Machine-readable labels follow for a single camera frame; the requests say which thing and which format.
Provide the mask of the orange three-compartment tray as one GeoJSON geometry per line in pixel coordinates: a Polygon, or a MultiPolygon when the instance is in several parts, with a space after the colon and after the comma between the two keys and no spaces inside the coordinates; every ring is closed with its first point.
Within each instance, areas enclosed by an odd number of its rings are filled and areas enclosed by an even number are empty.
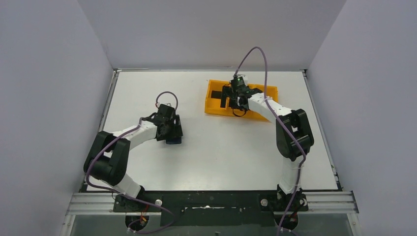
{"type": "Polygon", "coordinates": [[[209,80],[208,89],[205,99],[205,113],[208,115],[218,115],[224,117],[235,117],[236,115],[245,119],[256,121],[267,121],[266,118],[253,111],[247,111],[246,114],[238,109],[232,110],[229,106],[229,98],[226,98],[225,102],[222,102],[222,89],[224,86],[230,86],[228,81],[209,80]]]}

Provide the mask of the blue leather card holder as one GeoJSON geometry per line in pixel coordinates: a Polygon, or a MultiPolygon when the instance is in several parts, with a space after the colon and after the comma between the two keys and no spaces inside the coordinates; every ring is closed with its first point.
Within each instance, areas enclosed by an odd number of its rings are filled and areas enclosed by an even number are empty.
{"type": "Polygon", "coordinates": [[[176,137],[176,138],[166,139],[165,142],[168,145],[181,144],[182,143],[182,137],[176,137]]]}

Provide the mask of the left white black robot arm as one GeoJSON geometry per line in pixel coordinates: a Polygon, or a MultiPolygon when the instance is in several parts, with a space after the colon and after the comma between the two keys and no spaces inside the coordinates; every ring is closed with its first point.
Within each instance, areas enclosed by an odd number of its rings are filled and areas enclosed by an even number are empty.
{"type": "Polygon", "coordinates": [[[157,112],[140,118],[138,124],[125,130],[97,133],[84,163],[88,185],[91,177],[105,183],[100,189],[126,196],[126,203],[134,210],[145,205],[144,187],[127,174],[129,153],[138,145],[151,141],[165,141],[167,144],[181,144],[182,126],[176,109],[161,104],[157,112]]]}

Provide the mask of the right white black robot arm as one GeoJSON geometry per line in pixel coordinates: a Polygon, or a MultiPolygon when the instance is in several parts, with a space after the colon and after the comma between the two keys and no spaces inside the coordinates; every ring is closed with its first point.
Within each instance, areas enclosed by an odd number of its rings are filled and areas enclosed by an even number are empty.
{"type": "Polygon", "coordinates": [[[300,189],[300,176],[303,163],[314,138],[306,112],[303,109],[292,110],[275,102],[260,89],[243,86],[223,86],[221,105],[226,99],[232,109],[244,112],[253,111],[275,124],[276,145],[283,156],[282,177],[278,184],[282,193],[277,195],[277,205],[288,210],[296,204],[293,193],[300,189]]]}

